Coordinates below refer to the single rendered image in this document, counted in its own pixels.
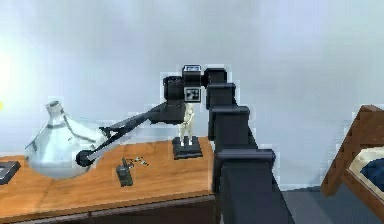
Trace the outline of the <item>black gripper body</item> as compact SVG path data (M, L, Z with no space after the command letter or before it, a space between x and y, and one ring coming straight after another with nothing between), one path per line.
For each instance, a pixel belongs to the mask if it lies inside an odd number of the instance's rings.
M184 121L184 82L181 76L168 76L163 79L165 101L151 110L152 124L177 125Z

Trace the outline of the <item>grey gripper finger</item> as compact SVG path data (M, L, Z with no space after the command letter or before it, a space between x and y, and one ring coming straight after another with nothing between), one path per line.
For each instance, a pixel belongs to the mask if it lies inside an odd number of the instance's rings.
M143 122L147 121L150 117L150 113L141 113L125 120L119 121L108 127L100 127L100 130L105 134L107 138L116 136L124 136L128 132L132 131Z
M101 143L95 149L81 150L80 152L78 152L75 159L76 163L81 167L88 167L92 165L96 158L106 151L109 145L119 140L121 137L128 134L129 132L133 131L138 126L139 123L134 122L126 123L121 127L101 127L101 130L107 134L107 140Z

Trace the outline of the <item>clear glass vase container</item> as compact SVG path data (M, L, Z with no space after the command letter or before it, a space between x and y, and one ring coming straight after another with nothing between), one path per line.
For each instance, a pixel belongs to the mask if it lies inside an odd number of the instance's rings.
M25 160L34 171L54 179L66 179L86 173L76 155L95 150L107 140L93 122L71 118L59 101L46 104L49 120L25 147Z

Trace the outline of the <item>dark green walkie-talkie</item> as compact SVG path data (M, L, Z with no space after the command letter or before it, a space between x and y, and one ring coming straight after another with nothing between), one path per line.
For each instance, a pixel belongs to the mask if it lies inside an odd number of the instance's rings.
M133 179L130 173L130 169L133 167L134 164L126 158L122 158L122 164L116 167L116 174L122 187L133 185Z

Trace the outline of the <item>white statue on black base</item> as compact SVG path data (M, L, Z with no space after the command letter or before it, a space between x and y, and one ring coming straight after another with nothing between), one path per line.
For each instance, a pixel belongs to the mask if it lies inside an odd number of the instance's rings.
M193 135L194 104L185 104L183 122L178 125L178 136L172 140L175 160L202 157L199 140Z

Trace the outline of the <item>brown wooden desk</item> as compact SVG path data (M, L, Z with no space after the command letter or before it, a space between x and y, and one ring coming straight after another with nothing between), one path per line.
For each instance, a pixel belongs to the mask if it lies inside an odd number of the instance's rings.
M0 185L0 224L211 201L213 150L207 138L199 143L202 157L180 160L174 159L169 141L122 145L87 173L63 180L37 173L21 156L2 157L2 162L19 161L21 167L8 184ZM116 174L122 158L134 164L132 186L122 187Z

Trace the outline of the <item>dark flat device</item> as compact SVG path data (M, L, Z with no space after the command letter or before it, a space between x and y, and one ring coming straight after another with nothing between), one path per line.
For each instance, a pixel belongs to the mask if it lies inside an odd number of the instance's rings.
M18 161L0 162L0 185L8 184L20 167Z

